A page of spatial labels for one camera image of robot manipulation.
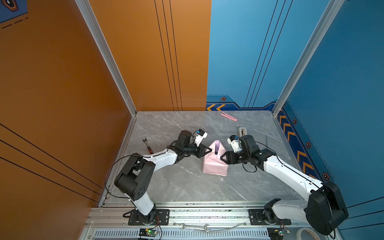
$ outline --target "orange chevron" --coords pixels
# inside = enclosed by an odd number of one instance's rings
[[[313,167],[311,165],[309,165],[308,163],[306,162],[303,162],[303,173],[305,173],[305,167],[309,167],[310,169],[313,170]]]
[[[281,119],[282,119],[282,118],[287,118],[287,117],[284,116],[284,115],[281,115],[281,116],[280,116],[280,125],[281,125]]]
[[[294,136],[296,136],[296,134],[295,134],[294,132],[290,132],[290,131],[288,131],[288,137],[287,137],[287,138],[288,138],[288,142],[289,142],[289,136],[290,136],[290,135],[294,135]]]
[[[223,104],[223,105],[221,105],[220,107],[216,108],[216,110],[217,110],[217,111],[221,111],[220,108],[222,108],[222,107],[224,107],[224,106],[225,106],[225,104]]]
[[[285,133],[285,127],[290,127],[291,125],[289,125],[289,123],[284,123],[283,126],[284,126],[283,132]]]
[[[213,106],[215,106],[215,105],[216,105],[216,104],[212,104],[211,106],[207,107],[207,110],[208,110],[208,111],[212,111],[212,110],[211,110],[211,107],[213,107]]]
[[[306,155],[305,153],[300,152],[300,151],[297,151],[297,161],[298,161],[298,162],[300,162],[300,160],[299,160],[300,155],[302,155],[302,156],[304,156],[304,157],[307,157],[307,155]]]

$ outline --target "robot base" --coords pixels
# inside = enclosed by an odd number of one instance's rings
[[[159,225],[168,225],[169,222],[169,209],[156,209],[156,215],[153,222],[149,223],[140,216],[141,214],[137,210],[132,210],[129,216],[128,225],[130,226],[143,226],[143,225],[156,225],[157,217],[159,217]]]
[[[249,220],[251,221],[251,225],[273,225],[266,221],[264,215],[264,209],[248,209]],[[281,222],[284,225],[291,225],[291,220],[289,219],[281,219]]]

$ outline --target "pink utility knife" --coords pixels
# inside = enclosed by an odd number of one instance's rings
[[[226,114],[225,112],[221,112],[220,115],[223,116],[223,117],[229,118],[230,120],[233,120],[233,121],[235,121],[235,122],[237,121],[236,118],[234,118],[234,117],[232,117],[232,116]]]

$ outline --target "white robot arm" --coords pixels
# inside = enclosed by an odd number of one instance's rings
[[[209,147],[201,144],[203,138],[207,137],[206,132],[201,129],[196,131],[196,135],[193,136],[193,143],[190,143],[191,137],[191,132],[182,130],[179,138],[167,146],[164,151],[151,155],[132,154],[115,178],[115,186],[130,198],[144,222],[151,223],[156,213],[156,205],[147,193],[153,172],[165,166],[176,164],[184,157],[195,155],[201,158],[212,151]]]
[[[203,157],[212,149],[201,144],[207,134],[196,131],[194,142],[190,144],[192,133],[183,130],[178,140],[164,151],[151,155],[133,154],[115,179],[115,186],[126,194],[135,205],[139,215],[146,223],[155,218],[156,205],[148,196],[147,188],[154,171],[178,163],[184,157],[195,155]],[[279,223],[281,219],[297,220],[309,223],[319,233],[330,234],[342,221],[348,218],[348,212],[340,190],[332,182],[323,183],[318,179],[293,168],[268,149],[260,150],[251,135],[228,139],[234,151],[227,151],[221,159],[227,164],[250,162],[255,167],[278,177],[304,200],[283,201],[273,199],[264,208],[265,220]]]

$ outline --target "pink paper bag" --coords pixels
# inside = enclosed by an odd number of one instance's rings
[[[220,160],[226,151],[219,140],[214,141],[210,146],[212,152],[204,156],[203,173],[226,176],[228,165]]]

